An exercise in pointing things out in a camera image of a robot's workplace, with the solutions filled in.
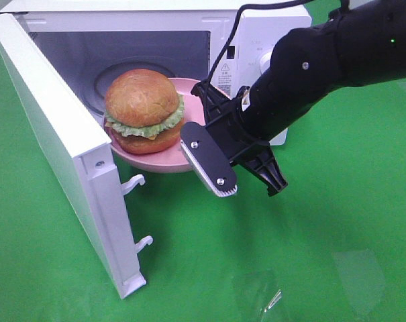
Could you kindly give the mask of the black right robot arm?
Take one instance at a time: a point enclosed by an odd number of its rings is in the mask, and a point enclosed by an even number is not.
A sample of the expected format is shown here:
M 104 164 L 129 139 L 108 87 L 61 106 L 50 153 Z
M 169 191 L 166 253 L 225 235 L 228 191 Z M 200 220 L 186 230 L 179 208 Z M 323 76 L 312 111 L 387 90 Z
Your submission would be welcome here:
M 406 78 L 406 1 L 343 1 L 326 23 L 296 28 L 274 46 L 269 67 L 234 98 L 209 79 L 197 83 L 205 124 L 184 124 L 181 148 L 219 197 L 237 191 L 233 167 L 262 181 L 269 195 L 287 185 L 270 141 L 330 92 Z

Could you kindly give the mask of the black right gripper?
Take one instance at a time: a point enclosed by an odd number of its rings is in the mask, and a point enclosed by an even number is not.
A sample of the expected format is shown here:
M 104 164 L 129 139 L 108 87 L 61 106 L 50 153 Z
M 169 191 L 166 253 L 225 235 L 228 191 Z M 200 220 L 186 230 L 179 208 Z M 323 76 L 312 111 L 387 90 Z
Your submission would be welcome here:
M 287 187 L 287 180 L 267 141 L 249 134 L 240 118 L 240 98 L 229 98 L 211 85 L 199 81 L 191 94 L 203 104 L 205 127 L 193 121 L 181 127 L 181 150 L 206 188 L 217 197 L 237 193 L 239 164 L 264 183 L 272 197 Z

